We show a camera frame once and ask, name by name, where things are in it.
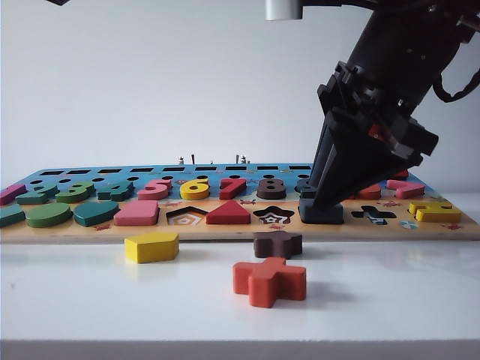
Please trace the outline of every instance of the white wall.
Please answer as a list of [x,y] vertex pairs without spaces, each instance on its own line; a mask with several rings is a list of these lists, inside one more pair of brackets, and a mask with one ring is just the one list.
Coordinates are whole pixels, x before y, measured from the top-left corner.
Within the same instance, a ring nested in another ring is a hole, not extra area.
[[[47,167],[312,161],[316,89],[369,17],[309,8],[265,22],[263,0],[1,2],[1,186]],[[445,75],[478,69],[480,35]],[[439,191],[480,190],[480,90],[415,112],[441,136],[414,170]]]

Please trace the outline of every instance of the red triangle piece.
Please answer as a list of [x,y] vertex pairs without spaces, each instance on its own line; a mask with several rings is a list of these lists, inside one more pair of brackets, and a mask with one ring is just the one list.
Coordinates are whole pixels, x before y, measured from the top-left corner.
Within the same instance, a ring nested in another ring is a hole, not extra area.
[[249,224],[250,212],[235,200],[225,202],[206,215],[207,224]]

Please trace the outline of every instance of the yellow number piece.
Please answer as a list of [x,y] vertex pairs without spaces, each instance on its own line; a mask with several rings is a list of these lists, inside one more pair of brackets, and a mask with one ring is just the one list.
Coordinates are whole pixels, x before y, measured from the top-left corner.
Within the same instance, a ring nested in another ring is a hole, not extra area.
[[408,208],[417,221],[428,223],[459,223],[462,211],[454,208],[450,202],[415,201]]
[[180,196],[185,200],[202,200],[210,196],[208,178],[196,178],[185,182],[180,187]]

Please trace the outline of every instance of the yellow hexagon piece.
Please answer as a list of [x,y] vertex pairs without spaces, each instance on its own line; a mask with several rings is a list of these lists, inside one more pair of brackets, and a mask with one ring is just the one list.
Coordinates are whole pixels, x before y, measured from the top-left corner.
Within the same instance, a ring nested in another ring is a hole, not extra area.
[[173,260],[179,253],[179,234],[150,232],[124,240],[125,256],[135,263]]

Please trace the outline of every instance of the wooden puzzle piece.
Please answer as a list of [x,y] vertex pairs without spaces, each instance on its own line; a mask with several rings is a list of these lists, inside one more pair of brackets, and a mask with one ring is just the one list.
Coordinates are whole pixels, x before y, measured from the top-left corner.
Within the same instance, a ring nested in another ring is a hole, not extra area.
[[125,256],[135,263],[173,260],[179,253],[179,234],[150,232],[124,240]]
[[209,178],[196,178],[180,187],[180,196],[185,200],[202,200],[210,196]]
[[63,202],[53,202],[34,207],[27,211],[26,221],[30,227],[53,227],[72,217],[70,206]]
[[290,218],[295,212],[283,210],[277,206],[269,206],[263,210],[254,211],[253,214],[259,218],[262,224],[289,224]]
[[287,188],[279,178],[264,178],[258,183],[256,195],[265,200],[284,199],[287,197]]
[[410,203],[408,212],[417,221],[428,223],[459,223],[462,215],[462,211],[448,201],[414,201]]
[[233,291],[249,295],[250,305],[271,308],[277,299],[305,300],[307,270],[286,265],[281,257],[264,262],[237,262],[233,266]]
[[119,204],[114,201],[84,202],[73,210],[73,218],[83,227],[91,227],[113,219],[120,211]]
[[387,225],[385,219],[395,219],[397,215],[390,211],[378,211],[375,206],[363,205],[363,211],[352,211],[354,218],[368,218],[375,225]]
[[113,215],[113,223],[117,227],[155,225],[159,212],[156,200],[134,200]]
[[0,227],[6,227],[24,220],[25,212],[23,212],[20,205],[13,204],[0,208]]
[[168,197],[168,190],[172,188],[172,180],[162,178],[147,182],[144,190],[138,192],[138,200],[161,200]]
[[27,188],[24,184],[14,184],[7,187],[0,193],[0,205],[10,204],[15,198],[27,192]]
[[77,182],[71,186],[68,191],[57,193],[55,198],[57,203],[79,203],[87,200],[95,192],[95,187],[91,181]]
[[16,202],[21,205],[44,204],[49,197],[54,197],[59,192],[56,184],[35,185],[33,190],[16,197]]
[[302,253],[302,234],[287,231],[253,233],[255,257],[284,257]]
[[398,199],[411,199],[425,194],[425,186],[418,182],[387,180],[387,189],[395,190]]
[[134,192],[134,183],[124,180],[97,190],[99,200],[125,201]]
[[249,224],[250,212],[245,210],[235,200],[225,202],[223,205],[210,211],[206,215],[207,224]]
[[220,200],[230,200],[247,188],[246,178],[222,178],[220,180]]

